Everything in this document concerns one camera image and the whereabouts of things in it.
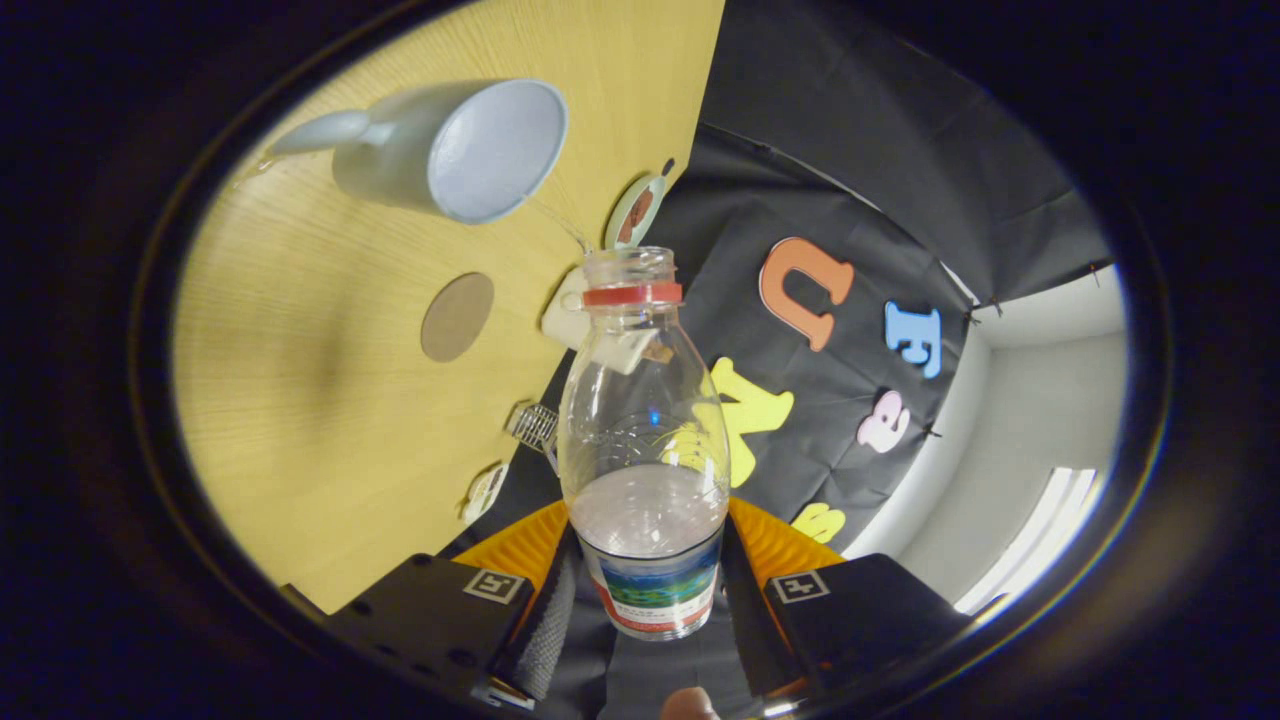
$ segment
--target white mug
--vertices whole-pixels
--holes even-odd
[[[285,133],[270,152],[335,147],[333,177],[343,191],[481,224],[509,215],[541,187],[567,133],[568,106],[556,87],[471,81],[323,115]]]

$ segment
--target table surface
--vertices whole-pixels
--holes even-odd
[[[266,147],[301,122],[467,78],[559,87],[570,132],[538,193],[599,245],[635,178],[692,145],[722,0],[488,0],[408,32],[287,113],[232,173],[200,228],[174,315],[174,383],[197,477],[276,584],[321,610],[463,528],[471,480],[509,460],[512,406],[541,395],[564,347],[538,331],[581,258],[536,208],[488,225],[337,188],[332,152]],[[493,279],[461,357],[420,345],[435,295]]]

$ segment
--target plastic bottle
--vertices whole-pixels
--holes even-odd
[[[596,252],[591,331],[561,401],[570,521],[620,632],[682,638],[710,616],[728,511],[728,439],[710,373],[680,327],[672,251]]]

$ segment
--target bottle label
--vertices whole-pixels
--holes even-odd
[[[722,529],[685,552],[655,560],[618,557],[582,541],[591,580],[609,618],[641,633],[666,633],[710,612]]]

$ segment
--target letter cutout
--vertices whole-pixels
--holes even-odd
[[[724,411],[724,429],[728,432],[730,484],[739,487],[755,470],[755,455],[746,447],[742,436],[776,430],[791,415],[796,396],[791,392],[773,395],[733,372],[733,361],[721,357],[712,368],[716,391],[737,402],[721,405]]]
[[[876,402],[876,407],[858,425],[858,445],[870,445],[876,452],[888,452],[906,434],[911,411],[902,407],[902,396],[888,391]]]
[[[942,315],[937,309],[928,315],[904,313],[890,300],[884,304],[884,343],[913,365],[924,365],[924,377],[936,378],[942,372]]]
[[[791,527],[818,542],[831,542],[831,538],[845,527],[845,511],[832,510],[826,502],[810,502]]]
[[[814,315],[782,290],[782,281],[791,270],[799,270],[827,288],[831,301],[840,305],[849,297],[854,284],[854,266],[841,263],[820,247],[800,237],[788,237],[769,250],[760,268],[760,301],[776,318],[800,331],[809,338],[809,350],[819,352],[836,329],[831,313]]]

